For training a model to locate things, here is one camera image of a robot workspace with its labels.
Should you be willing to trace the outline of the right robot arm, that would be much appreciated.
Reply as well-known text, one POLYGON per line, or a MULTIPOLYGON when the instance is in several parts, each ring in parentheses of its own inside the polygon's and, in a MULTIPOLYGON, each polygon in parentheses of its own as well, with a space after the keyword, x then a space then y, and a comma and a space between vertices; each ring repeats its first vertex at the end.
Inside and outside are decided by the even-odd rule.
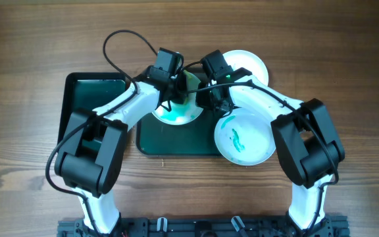
POLYGON ((302 234, 324 219, 329 186, 339 181, 345 158, 340 137, 322 101, 283 95, 239 68, 198 84, 197 105, 223 110, 215 126, 220 154, 238 165, 259 165, 273 153, 292 183, 288 217, 302 234))

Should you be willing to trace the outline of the green yellow sponge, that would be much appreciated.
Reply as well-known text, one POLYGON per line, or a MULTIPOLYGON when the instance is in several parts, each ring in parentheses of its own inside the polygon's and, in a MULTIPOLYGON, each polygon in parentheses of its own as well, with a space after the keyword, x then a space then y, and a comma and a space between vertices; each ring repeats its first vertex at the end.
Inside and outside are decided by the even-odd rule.
POLYGON ((186 72, 182 72, 177 76, 175 84, 176 97, 173 100, 174 103, 184 105, 188 102, 189 95, 187 91, 190 90, 190 79, 191 76, 188 76, 186 72))

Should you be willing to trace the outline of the pale blue plate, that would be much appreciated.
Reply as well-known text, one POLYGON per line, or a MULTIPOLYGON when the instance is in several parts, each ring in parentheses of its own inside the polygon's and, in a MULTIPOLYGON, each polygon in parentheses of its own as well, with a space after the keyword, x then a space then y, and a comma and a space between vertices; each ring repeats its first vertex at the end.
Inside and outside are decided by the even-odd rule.
POLYGON ((214 140, 223 157, 241 166, 258 165, 276 149, 269 121, 243 108, 219 119, 214 140))

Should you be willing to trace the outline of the white plate top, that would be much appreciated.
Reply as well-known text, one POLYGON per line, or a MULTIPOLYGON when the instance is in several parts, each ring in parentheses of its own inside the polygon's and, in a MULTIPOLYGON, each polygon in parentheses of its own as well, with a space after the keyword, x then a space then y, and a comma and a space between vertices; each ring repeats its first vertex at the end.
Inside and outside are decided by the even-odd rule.
POLYGON ((268 86, 268 69, 256 54, 241 49, 221 53, 226 62, 232 67, 233 72, 217 80, 208 79, 208 86, 268 86))

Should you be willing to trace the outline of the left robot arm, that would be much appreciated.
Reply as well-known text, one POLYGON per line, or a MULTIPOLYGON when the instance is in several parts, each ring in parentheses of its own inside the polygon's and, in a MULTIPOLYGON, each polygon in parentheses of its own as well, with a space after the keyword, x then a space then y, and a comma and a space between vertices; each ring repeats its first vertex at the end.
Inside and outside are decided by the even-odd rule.
POLYGON ((185 96, 188 89, 186 71, 172 76, 161 67, 150 66, 106 105, 71 113, 47 168, 53 168, 67 187, 51 186, 77 196, 82 203, 84 218, 75 228, 78 234, 120 236, 121 214, 112 188, 120 174, 128 131, 162 102, 185 96))

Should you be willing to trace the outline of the white plate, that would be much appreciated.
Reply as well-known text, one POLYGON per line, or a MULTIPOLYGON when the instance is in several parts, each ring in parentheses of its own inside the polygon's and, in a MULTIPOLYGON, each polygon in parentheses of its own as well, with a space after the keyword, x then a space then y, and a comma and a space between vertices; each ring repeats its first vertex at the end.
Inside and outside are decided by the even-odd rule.
POLYGON ((203 109, 196 105, 196 94, 190 93, 184 98, 182 104, 170 102, 171 111, 167 101, 162 102, 152 115, 159 121, 169 125, 183 125, 195 120, 202 112, 203 109))
POLYGON ((208 86, 268 86, 268 69, 256 54, 241 49, 221 53, 226 62, 232 67, 233 72, 217 80, 208 79, 208 86))

